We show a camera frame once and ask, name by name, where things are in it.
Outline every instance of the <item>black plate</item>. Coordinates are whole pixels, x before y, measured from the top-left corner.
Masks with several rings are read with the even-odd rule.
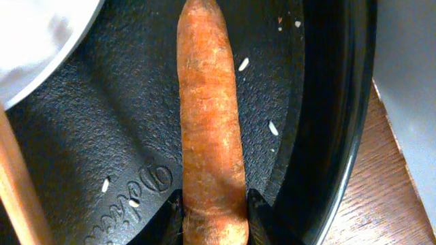
[[[181,188],[175,41],[183,4],[107,0],[68,61],[8,112],[60,244],[126,244]],[[277,223],[320,242],[360,141],[375,4],[305,1],[304,19],[300,1],[219,4],[235,66],[251,61],[236,73],[247,188],[273,205]],[[1,239],[16,242],[3,224]]]

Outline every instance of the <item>orange carrot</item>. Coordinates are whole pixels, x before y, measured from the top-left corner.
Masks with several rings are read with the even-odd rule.
[[[185,244],[247,244],[232,49],[215,0],[187,0],[177,29]]]

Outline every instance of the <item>white rice grain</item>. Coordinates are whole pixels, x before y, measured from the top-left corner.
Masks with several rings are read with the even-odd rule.
[[[103,193],[106,193],[106,191],[108,191],[109,184],[110,184],[109,178],[105,178],[103,181],[103,187],[102,187]]]
[[[139,208],[139,203],[136,200],[130,199],[129,205],[133,208]]]
[[[245,70],[245,68],[247,68],[248,64],[250,63],[250,60],[247,58],[244,59],[244,61],[240,64],[239,66],[239,71],[243,71]]]
[[[268,124],[268,127],[270,128],[270,131],[273,135],[279,136],[279,132],[277,131],[277,128],[275,127],[275,125],[272,121],[270,121],[270,123]]]

